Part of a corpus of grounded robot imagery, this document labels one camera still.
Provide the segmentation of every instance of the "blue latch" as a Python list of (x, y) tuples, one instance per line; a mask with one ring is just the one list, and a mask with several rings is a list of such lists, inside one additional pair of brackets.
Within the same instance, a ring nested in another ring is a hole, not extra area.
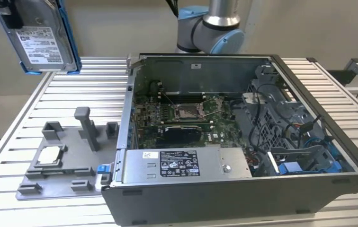
[(109, 165), (100, 165), (97, 166), (97, 174), (106, 174), (109, 173)]

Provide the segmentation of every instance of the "white wall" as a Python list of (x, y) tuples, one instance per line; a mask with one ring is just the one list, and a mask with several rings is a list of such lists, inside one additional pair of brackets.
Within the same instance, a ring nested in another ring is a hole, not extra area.
[(358, 0), (259, 1), (248, 53), (313, 57), (327, 69), (341, 69), (358, 58)]
[[(239, 0), (243, 19), (251, 0)], [(341, 68), (358, 57), (358, 0), (260, 0), (249, 53), (315, 57)], [(180, 0), (178, 5), (207, 5)], [(129, 52), (170, 52), (176, 20), (164, 0), (66, 0), (66, 11), (81, 56), (120, 56)], [(40, 76), (24, 75), (0, 28), (0, 95), (29, 94)]]

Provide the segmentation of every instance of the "barcode sticker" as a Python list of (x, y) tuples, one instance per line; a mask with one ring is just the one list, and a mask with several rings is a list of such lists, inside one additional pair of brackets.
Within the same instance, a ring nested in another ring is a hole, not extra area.
[(25, 26), (16, 34), (32, 64), (62, 64), (50, 27)]
[(157, 158), (157, 151), (144, 151), (142, 158)]

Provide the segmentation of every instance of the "power supply label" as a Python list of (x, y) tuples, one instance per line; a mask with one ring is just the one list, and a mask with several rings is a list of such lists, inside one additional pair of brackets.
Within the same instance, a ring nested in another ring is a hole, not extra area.
[(200, 166), (197, 152), (161, 151), (160, 155), (160, 175), (162, 177), (200, 176)]
[(24, 26), (16, 34), (32, 64), (62, 64), (50, 27)]

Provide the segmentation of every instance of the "robotic arm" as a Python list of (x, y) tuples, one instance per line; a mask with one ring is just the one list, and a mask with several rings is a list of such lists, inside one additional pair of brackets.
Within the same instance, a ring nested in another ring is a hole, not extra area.
[(209, 0), (209, 7), (181, 8), (176, 53), (236, 53), (244, 40), (236, 9), (237, 0)]
[[(244, 40), (237, 29), (237, 0), (209, 0), (207, 6), (177, 10), (176, 53), (236, 53)], [(64, 0), (0, 0), (0, 23), (20, 58), (25, 73), (44, 71), (78, 73), (76, 51)]]

